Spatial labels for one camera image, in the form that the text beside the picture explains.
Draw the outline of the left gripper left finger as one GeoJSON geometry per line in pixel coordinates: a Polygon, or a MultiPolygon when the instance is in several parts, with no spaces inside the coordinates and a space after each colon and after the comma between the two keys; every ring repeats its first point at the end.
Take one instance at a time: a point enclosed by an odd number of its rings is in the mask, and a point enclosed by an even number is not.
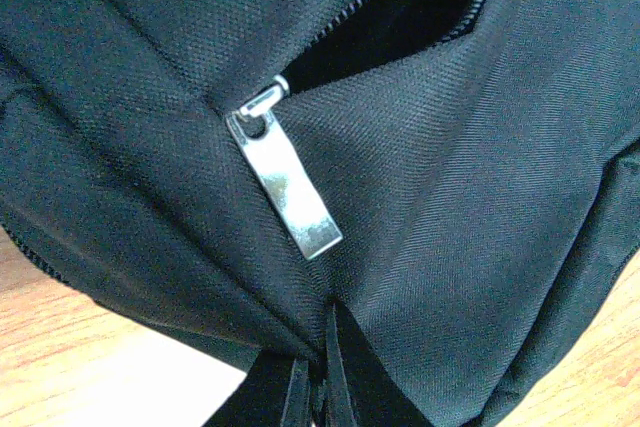
{"type": "Polygon", "coordinates": [[[246,378],[205,427],[310,425],[309,363],[262,351],[246,378]]]}

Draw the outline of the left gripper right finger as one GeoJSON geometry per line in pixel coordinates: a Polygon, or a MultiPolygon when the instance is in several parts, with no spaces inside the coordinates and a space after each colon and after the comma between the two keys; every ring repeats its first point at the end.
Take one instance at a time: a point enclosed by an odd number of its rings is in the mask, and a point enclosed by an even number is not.
{"type": "Polygon", "coordinates": [[[327,316],[326,407],[330,426],[423,426],[425,416],[386,372],[340,303],[327,316]]]}

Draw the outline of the black student backpack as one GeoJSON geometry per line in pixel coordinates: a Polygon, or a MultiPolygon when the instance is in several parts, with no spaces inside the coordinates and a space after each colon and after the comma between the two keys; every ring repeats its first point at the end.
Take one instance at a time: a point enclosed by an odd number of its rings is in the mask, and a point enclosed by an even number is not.
{"type": "Polygon", "coordinates": [[[1,224],[245,370],[351,312],[423,426],[494,426],[639,249],[639,0],[1,0],[1,224]]]}

